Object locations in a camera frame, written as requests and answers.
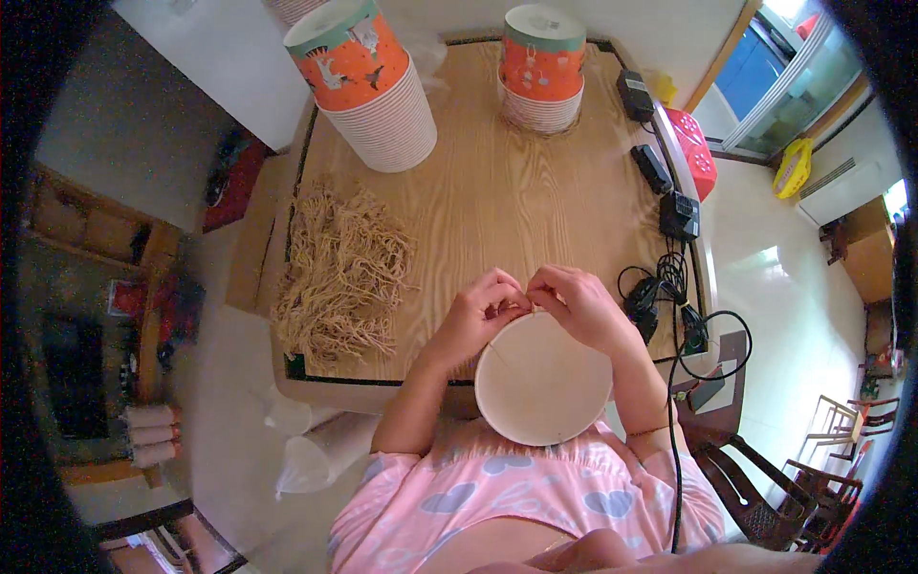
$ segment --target doorway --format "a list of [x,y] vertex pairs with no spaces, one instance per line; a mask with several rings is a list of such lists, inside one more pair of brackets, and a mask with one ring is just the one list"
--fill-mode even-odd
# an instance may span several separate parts
[[859,74],[856,51],[816,0],[765,0],[691,113],[723,151],[766,159]]

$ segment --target phone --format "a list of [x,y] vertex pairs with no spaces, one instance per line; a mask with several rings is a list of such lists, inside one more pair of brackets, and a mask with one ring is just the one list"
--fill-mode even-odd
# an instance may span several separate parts
[[692,412],[704,406],[717,391],[723,388],[723,379],[716,381],[701,381],[695,388],[688,392],[688,409]]

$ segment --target wooden chair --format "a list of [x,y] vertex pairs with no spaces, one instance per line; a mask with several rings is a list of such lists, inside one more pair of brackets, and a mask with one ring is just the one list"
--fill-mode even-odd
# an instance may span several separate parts
[[861,427],[864,425],[864,412],[855,411],[849,407],[846,407],[840,402],[836,402],[832,399],[829,399],[825,395],[820,395],[819,400],[824,400],[829,404],[835,407],[835,412],[842,415],[842,417],[847,418],[851,421],[851,426],[839,426],[835,428],[833,433],[809,433],[806,435],[807,439],[811,438],[822,438],[828,439],[816,443],[816,446],[827,446],[827,445],[847,445],[849,443],[857,443],[857,439],[860,438]]
[[[863,456],[858,456],[858,464],[861,458]],[[864,485],[853,478],[855,465],[852,465],[846,477],[841,477],[808,467],[796,460],[788,459],[787,464],[800,470],[794,482],[807,490],[817,502],[815,512],[800,533],[797,550],[819,553],[831,546],[844,530]],[[834,482],[839,484],[837,490],[831,487]]]
[[[683,425],[683,431],[701,472],[749,542],[769,550],[790,549],[815,511],[816,499],[747,445],[743,437],[689,424]],[[790,501],[784,510],[776,511],[762,498],[739,465],[721,450],[727,445],[787,492]]]
[[848,471],[848,477],[853,478],[857,472],[857,467],[860,466],[861,460],[864,459],[864,456],[867,455],[867,452],[870,450],[870,447],[873,446],[873,441],[866,441],[863,443],[859,450],[857,450],[857,459],[855,459],[855,450],[856,444],[851,444],[851,449],[847,453],[830,453],[829,456],[834,458],[841,458],[842,460],[847,460],[848,462],[853,463],[851,469]]
[[[878,407],[880,405],[888,405],[891,403],[895,403],[896,405],[895,407],[893,407],[892,411],[884,412],[883,414],[870,414],[870,409],[874,407]],[[865,431],[862,428],[861,430],[862,436],[872,436],[874,434],[883,434],[883,433],[888,433],[889,431],[891,431],[892,427],[894,426],[896,422],[896,412],[899,411],[899,398],[898,397],[895,399],[886,399],[886,400],[849,400],[848,404],[855,405],[856,407],[860,407],[864,409],[865,416],[864,416],[864,423],[862,427],[866,426],[870,428],[876,428],[878,426],[885,426],[887,424],[889,425],[887,428],[880,429],[878,431]],[[842,432],[842,433],[847,433],[847,432],[852,431],[853,428],[847,427],[847,426],[839,426],[839,427],[836,427],[835,430]]]

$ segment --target glass door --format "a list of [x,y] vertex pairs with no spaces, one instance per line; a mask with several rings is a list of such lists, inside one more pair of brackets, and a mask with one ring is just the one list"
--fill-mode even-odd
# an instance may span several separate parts
[[827,15],[749,115],[723,140],[726,152],[767,158],[818,119],[861,72],[854,47]]

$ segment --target blue panel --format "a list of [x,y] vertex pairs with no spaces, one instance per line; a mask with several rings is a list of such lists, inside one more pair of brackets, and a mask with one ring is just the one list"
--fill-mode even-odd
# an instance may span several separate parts
[[768,46],[757,43],[730,85],[722,88],[718,84],[718,87],[721,87],[723,97],[730,104],[736,117],[743,121],[768,88],[774,85],[783,70],[784,65]]
[[736,78],[740,68],[743,67],[743,63],[752,54],[752,50],[756,48],[758,42],[759,40],[756,33],[751,28],[747,28],[746,32],[743,33],[743,37],[740,38],[739,43],[736,44],[733,53],[730,54],[730,57],[727,58],[727,61],[721,68],[721,72],[717,74],[717,79],[714,80],[714,83],[717,84],[717,87],[721,91],[730,87],[730,83]]

